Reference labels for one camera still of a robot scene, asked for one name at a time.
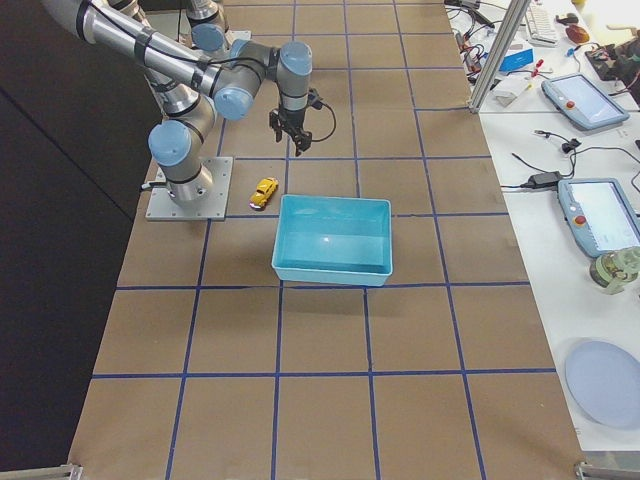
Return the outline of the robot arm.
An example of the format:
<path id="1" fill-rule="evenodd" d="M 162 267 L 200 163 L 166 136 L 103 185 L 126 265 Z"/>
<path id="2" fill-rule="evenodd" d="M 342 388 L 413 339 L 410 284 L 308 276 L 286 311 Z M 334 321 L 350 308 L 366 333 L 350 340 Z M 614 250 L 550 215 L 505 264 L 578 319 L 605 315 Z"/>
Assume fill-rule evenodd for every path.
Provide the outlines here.
<path id="1" fill-rule="evenodd" d="M 246 117 L 266 80 L 279 93 L 278 106 L 269 114 L 270 128 L 276 136 L 289 135 L 298 153 L 311 146 L 304 119 L 317 94 L 309 86 L 312 51 L 307 44 L 269 47 L 231 40 L 218 1 L 189 3 L 193 47 L 152 28 L 136 1 L 46 1 L 43 6 L 80 40 L 106 45 L 142 68 L 163 113 L 148 145 L 173 203 L 199 206 L 213 198 L 215 178 L 199 150 L 218 117 Z"/>

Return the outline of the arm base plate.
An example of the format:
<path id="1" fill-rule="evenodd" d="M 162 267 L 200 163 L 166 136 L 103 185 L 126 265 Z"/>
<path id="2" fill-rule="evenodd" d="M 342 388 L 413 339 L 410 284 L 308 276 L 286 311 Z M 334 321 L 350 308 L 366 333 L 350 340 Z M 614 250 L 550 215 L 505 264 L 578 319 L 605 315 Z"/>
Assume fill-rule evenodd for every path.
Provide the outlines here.
<path id="1" fill-rule="evenodd" d="M 201 157 L 201 171 L 184 184 L 169 182 L 161 168 L 153 181 L 146 210 L 149 221 L 224 221 L 231 183 L 233 157 Z"/>

